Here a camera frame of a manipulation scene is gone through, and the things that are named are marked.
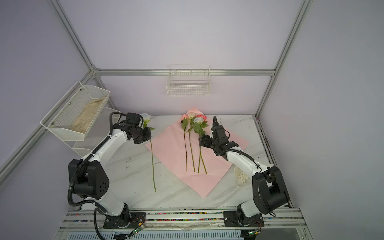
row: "green stem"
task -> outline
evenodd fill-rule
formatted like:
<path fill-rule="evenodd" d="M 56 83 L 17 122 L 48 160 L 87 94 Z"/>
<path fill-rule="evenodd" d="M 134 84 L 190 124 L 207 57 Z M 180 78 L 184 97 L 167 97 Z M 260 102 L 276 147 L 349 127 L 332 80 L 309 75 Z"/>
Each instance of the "green stem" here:
<path fill-rule="evenodd" d="M 185 173 L 187 173 L 187 143 L 185 142 L 185 130 L 184 130 L 184 146 L 185 146 Z"/>
<path fill-rule="evenodd" d="M 199 146 L 200 154 L 199 154 L 199 167 L 197 168 L 197 173 L 199 173 L 200 170 L 200 159 L 201 159 L 201 146 Z"/>
<path fill-rule="evenodd" d="M 189 129 L 189 145 L 191 146 L 191 155 L 192 155 L 193 172 L 196 172 L 196 170 L 195 170 L 195 162 L 193 161 L 192 144 L 191 144 L 191 131 L 190 131 L 190 129 Z"/>
<path fill-rule="evenodd" d="M 153 187 L 155 188 L 155 192 L 156 192 L 156 185 L 155 185 L 155 165 L 153 164 L 152 141 L 149 140 L 149 142 L 151 143 L 151 154 L 152 154 L 152 176 L 153 176 Z"/>
<path fill-rule="evenodd" d="M 200 157 L 201 157 L 201 162 L 203 163 L 203 166 L 204 166 L 205 174 L 207 174 L 207 170 L 205 169 L 205 164 L 203 160 L 203 155 L 201 155 L 201 152 L 200 152 Z"/>

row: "white wall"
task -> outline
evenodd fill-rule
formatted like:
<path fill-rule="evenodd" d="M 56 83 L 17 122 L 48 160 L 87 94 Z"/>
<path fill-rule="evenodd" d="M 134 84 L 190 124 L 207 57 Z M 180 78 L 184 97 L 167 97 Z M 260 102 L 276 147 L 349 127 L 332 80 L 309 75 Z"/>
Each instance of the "white wall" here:
<path fill-rule="evenodd" d="M 168 97 L 167 76 L 102 76 L 116 108 L 151 115 L 183 114 L 197 107 L 204 114 L 254 114 L 269 76 L 212 76 L 211 94 Z"/>
<path fill-rule="evenodd" d="M 315 240 L 383 239 L 384 1 L 314 1 L 261 114 Z"/>
<path fill-rule="evenodd" d="M 0 3 L 0 165 L 87 72 L 48 1 Z M 53 239 L 66 212 L 67 165 L 77 158 L 52 134 L 0 191 L 1 239 Z"/>
<path fill-rule="evenodd" d="M 61 2 L 98 68 L 274 69 L 302 0 Z"/>

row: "white marble table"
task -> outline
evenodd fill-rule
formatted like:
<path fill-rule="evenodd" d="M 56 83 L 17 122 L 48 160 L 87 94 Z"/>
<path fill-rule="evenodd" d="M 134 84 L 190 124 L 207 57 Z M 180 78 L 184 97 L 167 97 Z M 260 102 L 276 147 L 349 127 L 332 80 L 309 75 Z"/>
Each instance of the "white marble table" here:
<path fill-rule="evenodd" d="M 156 138 L 179 118 L 180 116 L 153 116 L 148 124 L 156 128 L 152 131 L 152 138 Z M 269 164 L 252 115 L 217 115 L 217 119 L 224 127 L 250 143 L 244 152 L 260 163 Z M 131 210 L 233 209 L 252 198 L 251 184 L 237 186 L 234 165 L 207 197 L 202 198 L 154 156 L 157 190 L 155 193 L 151 152 L 144 145 L 135 145 L 133 141 L 127 141 L 105 167 L 110 181 L 109 190 L 127 203 Z M 92 207 L 91 204 L 85 204 L 83 209 Z"/>

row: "beige fabric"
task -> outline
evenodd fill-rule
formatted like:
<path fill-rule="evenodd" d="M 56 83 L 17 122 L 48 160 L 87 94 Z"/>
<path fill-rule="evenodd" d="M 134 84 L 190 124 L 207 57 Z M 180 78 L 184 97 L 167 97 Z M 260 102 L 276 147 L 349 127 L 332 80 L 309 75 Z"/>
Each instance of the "beige fabric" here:
<path fill-rule="evenodd" d="M 99 111 L 101 104 L 104 102 L 105 97 L 93 99 L 87 103 L 81 114 L 76 118 L 71 126 L 71 130 L 76 132 L 85 133 L 90 126 L 96 113 Z"/>

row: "pink paper sheet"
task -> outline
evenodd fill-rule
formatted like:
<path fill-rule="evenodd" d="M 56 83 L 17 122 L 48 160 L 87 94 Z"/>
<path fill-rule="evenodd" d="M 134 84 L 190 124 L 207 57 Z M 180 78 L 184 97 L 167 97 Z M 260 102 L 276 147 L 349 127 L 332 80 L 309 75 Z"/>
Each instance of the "pink paper sheet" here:
<path fill-rule="evenodd" d="M 187 114 L 190 112 L 202 114 L 196 108 L 192 108 Z M 211 125 L 213 120 L 207 118 L 207 121 L 207 124 Z M 248 146 L 248 141 L 228 129 L 226 130 L 231 134 L 229 141 L 236 142 L 243 150 Z M 209 127 L 205 128 L 205 131 L 209 134 Z M 185 172 L 184 132 L 181 128 L 180 120 L 166 127 L 157 138 L 152 140 L 153 154 L 171 170 L 176 177 L 190 186 L 200 196 L 206 197 L 221 178 L 223 178 L 232 163 L 226 161 L 221 156 L 216 156 L 212 149 L 202 147 L 201 154 L 204 159 L 207 174 L 205 174 L 202 162 L 200 162 L 200 171 L 197 173 L 199 165 L 199 135 L 192 130 L 191 144 L 196 170 L 196 172 L 194 172 L 188 130 L 185 131 L 185 142 L 187 144 L 187 173 Z M 151 150 L 150 143 L 146 144 L 146 147 Z"/>

